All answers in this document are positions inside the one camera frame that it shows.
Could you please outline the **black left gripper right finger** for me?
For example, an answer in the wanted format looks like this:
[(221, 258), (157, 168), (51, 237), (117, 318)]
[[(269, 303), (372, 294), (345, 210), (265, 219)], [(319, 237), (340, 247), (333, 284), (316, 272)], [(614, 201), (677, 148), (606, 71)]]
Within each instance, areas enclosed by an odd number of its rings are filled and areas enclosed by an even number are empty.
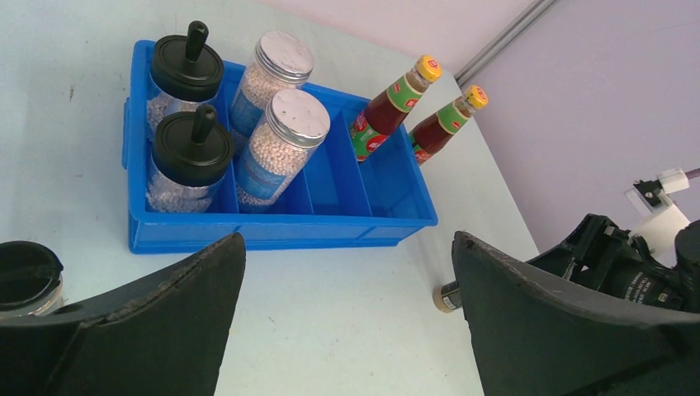
[(485, 394), (698, 394), (697, 314), (584, 288), (464, 231), (452, 265)]

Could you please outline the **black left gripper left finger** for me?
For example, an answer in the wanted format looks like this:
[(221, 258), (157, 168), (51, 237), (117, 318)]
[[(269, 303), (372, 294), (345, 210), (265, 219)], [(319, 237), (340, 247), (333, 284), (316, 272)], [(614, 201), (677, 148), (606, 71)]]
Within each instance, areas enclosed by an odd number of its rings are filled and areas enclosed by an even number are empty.
[(114, 290), (2, 320), (2, 394), (212, 395), (245, 264), (231, 233)]

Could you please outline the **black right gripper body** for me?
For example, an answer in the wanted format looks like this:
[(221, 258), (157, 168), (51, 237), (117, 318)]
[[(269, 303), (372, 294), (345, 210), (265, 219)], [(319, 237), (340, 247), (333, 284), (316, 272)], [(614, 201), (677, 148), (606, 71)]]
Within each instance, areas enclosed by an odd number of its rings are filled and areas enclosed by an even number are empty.
[(528, 264), (606, 295), (688, 313), (699, 311), (699, 222), (674, 237), (676, 265), (652, 257), (642, 236), (587, 214), (561, 243)]

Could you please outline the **black-lid jar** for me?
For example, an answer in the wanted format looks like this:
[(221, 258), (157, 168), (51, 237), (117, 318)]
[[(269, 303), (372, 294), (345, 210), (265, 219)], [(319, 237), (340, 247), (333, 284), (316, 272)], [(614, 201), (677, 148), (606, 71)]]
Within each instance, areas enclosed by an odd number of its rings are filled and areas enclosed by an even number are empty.
[(216, 99), (225, 67), (206, 43), (208, 35), (208, 26), (195, 20), (185, 35), (166, 35), (155, 42), (146, 101), (147, 140), (154, 139), (158, 124), (166, 116), (195, 111)]
[(234, 141), (210, 104), (165, 116), (147, 166), (146, 204), (159, 213), (204, 213), (232, 163)]

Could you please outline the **red sauce bottle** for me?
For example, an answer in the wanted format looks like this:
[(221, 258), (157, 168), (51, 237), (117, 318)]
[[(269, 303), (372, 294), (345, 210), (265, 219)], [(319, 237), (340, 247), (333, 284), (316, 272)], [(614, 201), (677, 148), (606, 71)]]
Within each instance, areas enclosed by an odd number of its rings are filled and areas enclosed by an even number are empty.
[(430, 55), (419, 57), (414, 66), (373, 98), (349, 126), (356, 160), (374, 153), (403, 123), (428, 88), (442, 76), (442, 67)]
[(477, 85), (470, 85), (459, 97), (419, 122), (409, 132), (409, 140), (418, 165), (423, 165), (442, 150), (472, 116), (488, 103), (489, 98), (485, 90)]

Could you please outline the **silver-lid blue-label jar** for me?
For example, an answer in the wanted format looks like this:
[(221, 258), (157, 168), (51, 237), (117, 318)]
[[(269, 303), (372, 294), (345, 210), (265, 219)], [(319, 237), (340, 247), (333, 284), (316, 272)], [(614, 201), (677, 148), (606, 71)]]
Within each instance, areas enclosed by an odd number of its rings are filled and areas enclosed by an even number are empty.
[(277, 92), (234, 165), (239, 210), (272, 207), (324, 142), (331, 126), (326, 107), (300, 89)]
[(241, 153), (274, 95), (299, 88), (309, 79), (315, 61), (308, 47), (285, 31), (268, 31), (256, 43), (229, 105), (229, 129)]

